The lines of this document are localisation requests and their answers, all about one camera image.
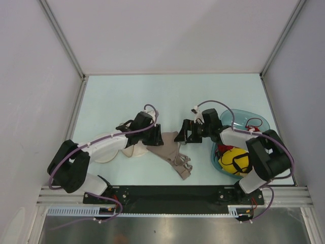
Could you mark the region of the beige bra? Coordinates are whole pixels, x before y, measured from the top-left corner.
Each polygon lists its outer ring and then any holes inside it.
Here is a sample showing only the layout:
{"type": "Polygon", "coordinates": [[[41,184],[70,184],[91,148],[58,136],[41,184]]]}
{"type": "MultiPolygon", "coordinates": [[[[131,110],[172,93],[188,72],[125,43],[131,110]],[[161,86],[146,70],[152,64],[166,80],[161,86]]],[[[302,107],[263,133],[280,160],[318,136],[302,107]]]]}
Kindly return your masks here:
{"type": "Polygon", "coordinates": [[[162,133],[164,144],[161,146],[147,146],[147,149],[169,163],[178,175],[183,180],[186,180],[190,177],[192,171],[192,165],[189,163],[191,158],[180,152],[181,144],[174,141],[177,135],[177,132],[162,133]]]}

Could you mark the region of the white mesh laundry bag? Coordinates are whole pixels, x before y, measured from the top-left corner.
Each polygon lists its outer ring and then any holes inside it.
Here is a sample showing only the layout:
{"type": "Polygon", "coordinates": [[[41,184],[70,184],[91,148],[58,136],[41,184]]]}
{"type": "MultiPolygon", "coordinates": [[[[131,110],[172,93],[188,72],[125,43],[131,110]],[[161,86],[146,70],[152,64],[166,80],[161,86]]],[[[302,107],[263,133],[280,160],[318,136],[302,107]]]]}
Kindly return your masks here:
{"type": "Polygon", "coordinates": [[[147,146],[141,141],[135,145],[127,145],[128,138],[125,135],[104,139],[94,145],[91,161],[96,163],[108,163],[121,151],[128,158],[140,157],[148,153],[147,146]]]}

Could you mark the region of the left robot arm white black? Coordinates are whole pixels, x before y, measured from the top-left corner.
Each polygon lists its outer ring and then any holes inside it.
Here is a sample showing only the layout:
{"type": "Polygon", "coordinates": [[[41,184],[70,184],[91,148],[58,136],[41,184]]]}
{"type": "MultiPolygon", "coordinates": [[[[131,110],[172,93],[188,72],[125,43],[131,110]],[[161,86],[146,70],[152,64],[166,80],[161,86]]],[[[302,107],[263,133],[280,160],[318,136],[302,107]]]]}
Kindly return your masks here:
{"type": "Polygon", "coordinates": [[[149,146],[163,145],[158,116],[155,110],[140,111],[135,119],[119,125],[102,138],[84,144],[74,143],[71,139],[64,141],[47,169],[49,188],[63,189],[69,194],[81,190],[94,194],[101,203],[109,202],[112,197],[109,183],[101,176],[88,173],[89,164],[138,142],[149,146]]]}

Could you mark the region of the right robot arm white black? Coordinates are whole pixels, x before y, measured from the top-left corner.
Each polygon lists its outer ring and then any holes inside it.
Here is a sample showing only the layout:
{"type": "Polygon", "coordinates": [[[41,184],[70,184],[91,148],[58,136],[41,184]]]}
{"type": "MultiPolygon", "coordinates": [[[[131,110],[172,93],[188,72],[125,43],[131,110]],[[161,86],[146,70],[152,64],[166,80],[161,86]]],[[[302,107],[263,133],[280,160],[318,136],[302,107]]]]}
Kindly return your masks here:
{"type": "Polygon", "coordinates": [[[293,170],[295,163],[290,152],[274,130],[251,132],[223,125],[215,109],[203,112],[192,110],[194,120],[185,119],[175,142],[201,143],[210,138],[214,143],[242,149],[252,165],[250,172],[236,184],[234,198],[240,204],[252,199],[252,192],[267,185],[286,170],[293,170]]]}

